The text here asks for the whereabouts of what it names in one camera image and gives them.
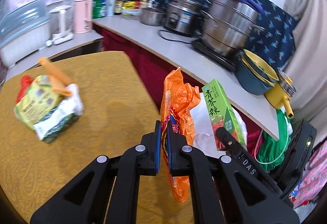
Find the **white bottle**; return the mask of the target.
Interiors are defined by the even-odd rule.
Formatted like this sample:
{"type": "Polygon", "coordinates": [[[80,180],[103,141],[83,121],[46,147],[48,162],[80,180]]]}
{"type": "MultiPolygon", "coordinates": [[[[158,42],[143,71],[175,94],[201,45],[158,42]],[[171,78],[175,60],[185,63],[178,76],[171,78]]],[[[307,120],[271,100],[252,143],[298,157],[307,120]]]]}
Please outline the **white bottle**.
{"type": "Polygon", "coordinates": [[[106,0],[106,9],[107,9],[107,17],[112,17],[114,15],[116,0],[106,0]]]}

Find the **pink electric kettle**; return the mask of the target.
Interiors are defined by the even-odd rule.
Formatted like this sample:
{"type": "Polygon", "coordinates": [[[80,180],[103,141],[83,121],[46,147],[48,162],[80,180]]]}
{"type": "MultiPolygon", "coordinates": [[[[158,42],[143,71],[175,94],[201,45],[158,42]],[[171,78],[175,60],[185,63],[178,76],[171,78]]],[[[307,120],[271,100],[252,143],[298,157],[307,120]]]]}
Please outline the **pink electric kettle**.
{"type": "Polygon", "coordinates": [[[75,34],[83,34],[92,30],[92,0],[76,0],[74,2],[73,30],[75,34]]]}

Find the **yellow electric pot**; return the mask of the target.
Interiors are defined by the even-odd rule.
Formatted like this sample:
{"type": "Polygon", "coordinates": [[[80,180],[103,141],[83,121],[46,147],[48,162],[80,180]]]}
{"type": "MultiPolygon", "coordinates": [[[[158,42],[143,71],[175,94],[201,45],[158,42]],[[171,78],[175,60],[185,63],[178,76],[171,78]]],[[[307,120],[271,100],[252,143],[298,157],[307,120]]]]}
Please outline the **yellow electric pot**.
{"type": "Polygon", "coordinates": [[[282,70],[278,70],[277,76],[279,78],[278,82],[264,96],[275,109],[280,109],[283,106],[287,117],[292,119],[294,113],[290,105],[290,99],[296,94],[296,88],[293,81],[282,70]]]}

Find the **green wasabi box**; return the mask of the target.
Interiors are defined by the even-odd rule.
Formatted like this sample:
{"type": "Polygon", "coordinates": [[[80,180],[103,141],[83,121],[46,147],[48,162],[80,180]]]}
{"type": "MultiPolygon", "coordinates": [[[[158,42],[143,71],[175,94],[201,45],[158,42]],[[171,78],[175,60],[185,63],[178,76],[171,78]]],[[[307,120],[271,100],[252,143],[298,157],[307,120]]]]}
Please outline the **green wasabi box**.
{"type": "MultiPolygon", "coordinates": [[[[218,128],[223,127],[236,141],[241,145],[245,145],[241,127],[222,85],[216,79],[213,79],[202,88],[202,91],[212,126],[214,126],[215,121],[222,123],[218,128]]],[[[223,150],[226,145],[216,137],[216,133],[215,138],[217,149],[223,150]]]]}

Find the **dark red counter curtain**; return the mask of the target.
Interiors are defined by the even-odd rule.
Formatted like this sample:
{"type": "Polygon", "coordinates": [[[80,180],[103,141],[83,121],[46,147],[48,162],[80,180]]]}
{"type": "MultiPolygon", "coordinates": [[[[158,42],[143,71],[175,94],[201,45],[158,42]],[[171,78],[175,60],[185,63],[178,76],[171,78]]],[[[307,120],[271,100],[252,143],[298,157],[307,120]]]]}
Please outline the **dark red counter curtain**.
{"type": "MultiPolygon", "coordinates": [[[[165,77],[176,67],[105,28],[94,24],[93,29],[104,37],[104,51],[123,51],[129,56],[152,100],[160,109],[165,77]]],[[[241,111],[237,110],[236,113],[240,114],[245,122],[248,132],[247,150],[251,157],[255,158],[258,156],[259,147],[263,143],[263,137],[260,135],[262,129],[241,111]]]]}

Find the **stacked teal yellow bowls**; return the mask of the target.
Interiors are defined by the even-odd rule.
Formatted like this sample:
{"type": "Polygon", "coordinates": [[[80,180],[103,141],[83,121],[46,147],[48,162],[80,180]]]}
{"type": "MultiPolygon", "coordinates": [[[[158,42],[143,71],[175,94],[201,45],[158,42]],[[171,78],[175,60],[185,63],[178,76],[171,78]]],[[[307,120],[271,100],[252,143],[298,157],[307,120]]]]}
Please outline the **stacked teal yellow bowls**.
{"type": "Polygon", "coordinates": [[[234,72],[240,85],[253,95],[263,95],[279,81],[276,71],[255,53],[244,49],[234,72]]]}

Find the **yellow green snack packet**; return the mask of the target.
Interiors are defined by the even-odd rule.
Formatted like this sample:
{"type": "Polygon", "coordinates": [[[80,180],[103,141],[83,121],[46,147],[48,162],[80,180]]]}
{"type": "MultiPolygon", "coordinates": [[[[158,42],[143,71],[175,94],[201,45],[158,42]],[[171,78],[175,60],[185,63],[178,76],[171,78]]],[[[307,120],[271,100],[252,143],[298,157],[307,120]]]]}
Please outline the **yellow green snack packet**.
{"type": "Polygon", "coordinates": [[[23,75],[14,113],[29,129],[34,130],[34,125],[61,100],[61,95],[52,91],[48,75],[39,75],[36,78],[23,75]]]}

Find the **large steel steamer pot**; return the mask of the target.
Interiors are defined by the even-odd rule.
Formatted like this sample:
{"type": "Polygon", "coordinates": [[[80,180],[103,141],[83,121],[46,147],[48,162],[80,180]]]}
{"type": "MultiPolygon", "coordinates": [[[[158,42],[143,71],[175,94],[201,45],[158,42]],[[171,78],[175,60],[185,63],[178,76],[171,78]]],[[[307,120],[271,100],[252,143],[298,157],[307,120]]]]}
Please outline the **large steel steamer pot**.
{"type": "Polygon", "coordinates": [[[202,42],[220,56],[229,58],[244,48],[251,32],[265,33],[258,26],[259,12],[247,3],[236,0],[211,0],[204,15],[202,42]]]}

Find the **yellow paisley tablecloth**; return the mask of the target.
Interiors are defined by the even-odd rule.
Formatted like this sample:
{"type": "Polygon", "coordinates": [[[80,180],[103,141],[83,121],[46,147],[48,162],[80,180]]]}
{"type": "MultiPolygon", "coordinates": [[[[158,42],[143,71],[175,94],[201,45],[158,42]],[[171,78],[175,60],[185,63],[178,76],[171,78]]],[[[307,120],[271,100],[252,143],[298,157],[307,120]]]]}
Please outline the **yellow paisley tablecloth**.
{"type": "Polygon", "coordinates": [[[20,75],[1,90],[1,187],[18,214],[32,214],[99,155],[116,157],[155,129],[159,111],[122,51],[55,63],[78,85],[83,115],[45,143],[14,114],[20,75]]]}

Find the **white glass electric kettle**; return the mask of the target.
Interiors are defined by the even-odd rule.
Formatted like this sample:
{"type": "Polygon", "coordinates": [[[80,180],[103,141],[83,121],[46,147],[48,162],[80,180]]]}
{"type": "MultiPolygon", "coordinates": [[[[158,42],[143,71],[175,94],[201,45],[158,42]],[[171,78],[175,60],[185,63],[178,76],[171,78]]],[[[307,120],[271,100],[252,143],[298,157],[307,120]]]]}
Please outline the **white glass electric kettle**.
{"type": "Polygon", "coordinates": [[[60,5],[49,11],[51,39],[46,45],[59,45],[74,38],[73,34],[73,7],[60,5]]]}

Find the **orange snack wrapper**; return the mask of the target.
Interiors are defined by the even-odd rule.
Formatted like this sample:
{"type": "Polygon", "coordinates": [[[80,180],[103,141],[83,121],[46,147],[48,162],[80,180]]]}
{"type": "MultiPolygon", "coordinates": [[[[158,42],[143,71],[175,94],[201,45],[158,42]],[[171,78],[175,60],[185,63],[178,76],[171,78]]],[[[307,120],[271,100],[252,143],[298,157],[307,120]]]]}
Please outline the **orange snack wrapper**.
{"type": "Polygon", "coordinates": [[[195,126],[190,111],[201,102],[199,87],[184,82],[180,68],[171,71],[164,80],[164,95],[162,97],[161,115],[161,145],[165,159],[166,173],[174,199],[185,202],[189,197],[189,178],[187,176],[173,177],[168,170],[168,150],[166,135],[168,122],[172,123],[172,130],[183,135],[189,145],[195,139],[195,126]]]}

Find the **green tin can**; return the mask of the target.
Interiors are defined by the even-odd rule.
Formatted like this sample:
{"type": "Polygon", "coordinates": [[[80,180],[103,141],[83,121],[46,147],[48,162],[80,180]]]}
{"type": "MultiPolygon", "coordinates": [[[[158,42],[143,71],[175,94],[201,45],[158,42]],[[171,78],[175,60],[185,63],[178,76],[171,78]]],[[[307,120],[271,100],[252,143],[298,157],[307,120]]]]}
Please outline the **green tin can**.
{"type": "Polygon", "coordinates": [[[93,0],[92,18],[99,19],[106,16],[106,0],[93,0]]]}

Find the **white dish rack grey lid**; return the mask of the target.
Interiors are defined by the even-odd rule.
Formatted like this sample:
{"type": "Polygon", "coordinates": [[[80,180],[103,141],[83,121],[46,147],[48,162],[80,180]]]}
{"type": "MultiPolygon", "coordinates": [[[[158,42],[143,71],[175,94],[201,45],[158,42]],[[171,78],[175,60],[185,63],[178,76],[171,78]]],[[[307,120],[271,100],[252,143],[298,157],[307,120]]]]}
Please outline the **white dish rack grey lid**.
{"type": "Polygon", "coordinates": [[[50,16],[45,0],[36,0],[1,20],[1,59],[11,68],[29,54],[45,48],[50,39],[50,16]]]}

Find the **orange foam net sleeve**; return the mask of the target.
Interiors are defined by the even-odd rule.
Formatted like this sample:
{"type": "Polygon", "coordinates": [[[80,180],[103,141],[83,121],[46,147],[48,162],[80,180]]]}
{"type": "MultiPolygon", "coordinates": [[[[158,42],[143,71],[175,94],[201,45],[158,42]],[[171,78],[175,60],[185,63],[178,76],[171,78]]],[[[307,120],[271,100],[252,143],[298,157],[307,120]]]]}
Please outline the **orange foam net sleeve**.
{"type": "Polygon", "coordinates": [[[38,62],[47,71],[52,91],[62,96],[71,97],[73,93],[68,90],[68,86],[72,83],[71,79],[47,58],[42,57],[38,62]]]}

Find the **dark sauce bottle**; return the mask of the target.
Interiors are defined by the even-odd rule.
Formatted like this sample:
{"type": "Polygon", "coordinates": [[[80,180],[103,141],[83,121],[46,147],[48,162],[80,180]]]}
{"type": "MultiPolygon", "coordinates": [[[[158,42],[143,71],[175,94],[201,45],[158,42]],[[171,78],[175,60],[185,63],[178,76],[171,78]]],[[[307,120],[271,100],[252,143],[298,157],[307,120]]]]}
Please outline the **dark sauce bottle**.
{"type": "Polygon", "coordinates": [[[115,0],[114,15],[120,15],[122,12],[123,0],[115,0]]]}

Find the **small steel pot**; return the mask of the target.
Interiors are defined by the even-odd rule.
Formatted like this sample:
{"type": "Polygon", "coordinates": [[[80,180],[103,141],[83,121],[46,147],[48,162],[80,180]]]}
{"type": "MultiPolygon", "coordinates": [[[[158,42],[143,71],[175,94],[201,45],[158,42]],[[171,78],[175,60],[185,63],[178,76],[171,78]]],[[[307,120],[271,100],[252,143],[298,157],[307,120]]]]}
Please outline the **small steel pot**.
{"type": "Polygon", "coordinates": [[[161,26],[163,18],[165,16],[164,11],[157,8],[143,8],[141,10],[140,22],[148,26],[161,26]]]}

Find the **green plastic bag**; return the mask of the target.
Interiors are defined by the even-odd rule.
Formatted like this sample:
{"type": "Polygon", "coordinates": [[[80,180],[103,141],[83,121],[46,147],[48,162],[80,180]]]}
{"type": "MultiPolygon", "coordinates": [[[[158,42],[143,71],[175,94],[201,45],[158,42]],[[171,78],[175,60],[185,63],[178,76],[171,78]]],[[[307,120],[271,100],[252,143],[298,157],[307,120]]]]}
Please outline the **green plastic bag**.
{"type": "Polygon", "coordinates": [[[279,139],[275,140],[262,130],[254,150],[254,159],[266,172],[270,172],[282,164],[293,133],[285,108],[282,106],[281,109],[277,109],[276,114],[279,139]]]}

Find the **navy patterned cloth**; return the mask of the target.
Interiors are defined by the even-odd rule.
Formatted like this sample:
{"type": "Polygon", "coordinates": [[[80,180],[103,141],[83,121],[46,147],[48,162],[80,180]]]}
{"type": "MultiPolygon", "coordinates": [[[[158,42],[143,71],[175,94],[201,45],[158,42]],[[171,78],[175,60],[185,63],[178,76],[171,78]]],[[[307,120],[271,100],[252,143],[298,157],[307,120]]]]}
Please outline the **navy patterned cloth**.
{"type": "MultiPolygon", "coordinates": [[[[170,0],[154,0],[161,9],[166,9],[170,0]]],[[[208,7],[207,0],[193,0],[208,7]]],[[[257,25],[266,29],[261,33],[251,32],[245,48],[260,56],[273,69],[284,69],[295,52],[293,30],[298,20],[269,0],[253,0],[263,7],[257,25]]]]}

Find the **steel rice cooker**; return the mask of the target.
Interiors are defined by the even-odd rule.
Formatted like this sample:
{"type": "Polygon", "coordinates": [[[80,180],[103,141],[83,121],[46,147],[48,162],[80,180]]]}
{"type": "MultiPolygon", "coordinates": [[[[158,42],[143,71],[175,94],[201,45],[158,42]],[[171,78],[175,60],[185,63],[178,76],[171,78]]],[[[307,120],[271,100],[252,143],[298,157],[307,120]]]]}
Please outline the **steel rice cooker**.
{"type": "Polygon", "coordinates": [[[193,0],[170,0],[164,27],[177,34],[193,36],[201,10],[204,7],[193,0]]]}

